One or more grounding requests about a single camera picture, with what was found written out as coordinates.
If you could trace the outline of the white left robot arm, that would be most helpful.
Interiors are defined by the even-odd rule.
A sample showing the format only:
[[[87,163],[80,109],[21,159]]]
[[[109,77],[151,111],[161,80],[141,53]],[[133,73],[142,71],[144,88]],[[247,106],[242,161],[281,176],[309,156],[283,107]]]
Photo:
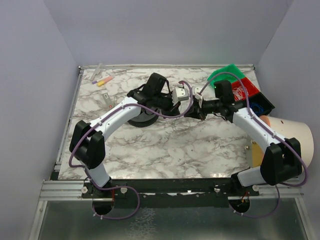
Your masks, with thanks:
[[[99,187],[104,187],[111,177],[103,160],[106,157],[105,141],[123,124],[148,127],[155,123],[159,114],[179,115],[178,95],[185,95],[185,89],[175,88],[164,93],[163,87],[169,81],[158,73],[152,73],[148,81],[127,93],[127,96],[113,109],[91,122],[79,121],[73,131],[69,150],[71,157],[81,163],[89,177]]]

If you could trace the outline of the purple yellow pink markers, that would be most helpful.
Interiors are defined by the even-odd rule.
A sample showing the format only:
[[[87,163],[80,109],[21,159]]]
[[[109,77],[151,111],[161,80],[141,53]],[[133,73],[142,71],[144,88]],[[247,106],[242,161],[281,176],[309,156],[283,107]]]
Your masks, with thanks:
[[[101,87],[103,85],[105,85],[106,83],[108,83],[109,81],[113,80],[114,77],[113,76],[108,76],[106,78],[100,79],[100,80],[96,80],[93,81],[92,84],[96,84],[98,87]]]

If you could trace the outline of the large white cylinder bucket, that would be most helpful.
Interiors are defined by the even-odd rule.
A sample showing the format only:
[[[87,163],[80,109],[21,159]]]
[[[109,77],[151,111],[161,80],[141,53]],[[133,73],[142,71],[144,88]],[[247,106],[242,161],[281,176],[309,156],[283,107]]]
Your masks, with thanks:
[[[300,143],[301,158],[306,166],[309,166],[314,155],[314,140],[310,128],[302,122],[291,121],[262,115],[260,117],[269,127],[284,137],[296,138]],[[247,137],[245,148],[246,161],[249,167],[254,168],[262,164],[264,152],[260,146],[250,137]]]

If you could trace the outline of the red plastic bin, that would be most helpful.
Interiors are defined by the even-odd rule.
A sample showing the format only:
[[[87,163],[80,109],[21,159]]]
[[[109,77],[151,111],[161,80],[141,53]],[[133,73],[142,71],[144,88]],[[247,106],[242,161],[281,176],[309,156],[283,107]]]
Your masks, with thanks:
[[[235,81],[231,84],[232,93],[236,102],[245,100],[246,93],[248,97],[251,97],[260,92],[259,89],[247,77],[242,78],[241,82],[242,85],[239,81]]]

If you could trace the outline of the green plastic bin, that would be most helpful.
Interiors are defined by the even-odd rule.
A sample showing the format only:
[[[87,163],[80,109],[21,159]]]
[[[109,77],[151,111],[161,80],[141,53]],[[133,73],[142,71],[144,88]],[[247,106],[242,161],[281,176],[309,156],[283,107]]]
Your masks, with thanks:
[[[214,86],[214,82],[228,80],[230,83],[237,82],[237,78],[243,79],[245,75],[241,70],[235,65],[230,64],[224,66],[218,70],[215,70],[207,79],[211,86]]]

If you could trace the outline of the black plastic bin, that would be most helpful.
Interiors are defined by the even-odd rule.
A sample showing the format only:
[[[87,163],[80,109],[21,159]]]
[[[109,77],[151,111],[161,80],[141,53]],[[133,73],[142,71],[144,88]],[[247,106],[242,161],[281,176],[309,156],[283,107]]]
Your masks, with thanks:
[[[266,116],[275,109],[275,106],[261,92],[249,97],[249,106],[258,117]]]

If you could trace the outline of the aluminium frame rail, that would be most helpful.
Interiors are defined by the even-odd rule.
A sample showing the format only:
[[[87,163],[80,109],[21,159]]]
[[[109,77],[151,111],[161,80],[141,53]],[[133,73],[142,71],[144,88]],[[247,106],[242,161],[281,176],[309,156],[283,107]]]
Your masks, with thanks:
[[[43,225],[43,222],[45,219],[45,215],[46,215],[48,201],[53,201],[53,199],[46,200],[42,197],[43,187],[45,187],[47,183],[51,183],[51,182],[56,184],[56,186],[58,188],[53,190],[53,196],[57,197],[58,191],[63,190],[62,187],[70,187],[72,185],[71,183],[64,183],[63,180],[58,180],[58,175],[59,175],[61,164],[62,164],[62,154],[63,154],[64,145],[65,145],[65,142],[67,139],[67,133],[69,132],[69,128],[71,125],[72,114],[73,114],[73,111],[74,111],[74,108],[76,105],[76,98],[78,96],[78,92],[80,89],[80,84],[81,84],[81,80],[82,80],[82,76],[83,76],[83,72],[84,72],[84,70],[82,69],[82,66],[77,66],[76,69],[77,70],[76,70],[75,87],[74,87],[74,90],[72,91],[71,103],[69,103],[67,105],[68,106],[68,113],[67,113],[66,120],[64,121],[64,129],[63,129],[62,138],[59,143],[57,155],[54,159],[54,164],[51,166],[51,169],[50,169],[51,170],[50,175],[49,175],[49,177],[45,178],[42,181],[40,195],[38,198],[38,204],[37,204],[35,216],[33,219],[33,223],[31,226],[30,234],[28,237],[29,240],[38,240],[39,239],[39,236],[41,233],[41,228],[42,228],[42,225]]]

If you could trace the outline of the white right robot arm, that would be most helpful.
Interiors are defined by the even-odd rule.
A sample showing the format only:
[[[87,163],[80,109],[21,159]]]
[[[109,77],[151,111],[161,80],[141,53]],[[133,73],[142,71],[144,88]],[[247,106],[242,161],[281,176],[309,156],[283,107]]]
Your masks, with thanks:
[[[264,152],[261,165],[232,175],[242,187],[268,184],[275,186],[302,173],[301,145],[296,138],[286,138],[263,122],[249,103],[235,101],[227,80],[214,84],[215,100],[204,100],[202,90],[193,89],[193,104],[185,117],[205,120],[208,114],[220,114],[254,140]]]

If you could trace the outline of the clear plastic tube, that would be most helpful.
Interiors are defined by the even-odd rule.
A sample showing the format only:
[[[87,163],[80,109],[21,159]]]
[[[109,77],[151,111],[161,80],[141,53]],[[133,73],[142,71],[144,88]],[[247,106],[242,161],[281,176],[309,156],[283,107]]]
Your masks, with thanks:
[[[96,75],[98,75],[98,74],[100,73],[101,66],[102,66],[102,63],[99,63],[99,64],[97,65],[97,67],[95,68],[95,70],[94,70],[94,72],[93,72],[93,74],[92,74],[92,76],[91,76],[91,81],[92,81],[92,82],[95,80]]]

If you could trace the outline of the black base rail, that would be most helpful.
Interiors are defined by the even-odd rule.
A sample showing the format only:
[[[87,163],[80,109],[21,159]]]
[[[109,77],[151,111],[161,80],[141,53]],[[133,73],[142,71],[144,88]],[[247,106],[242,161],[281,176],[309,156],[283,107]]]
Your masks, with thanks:
[[[227,208],[230,200],[256,197],[251,186],[225,178],[113,179],[103,190],[85,182],[81,197],[116,208]]]

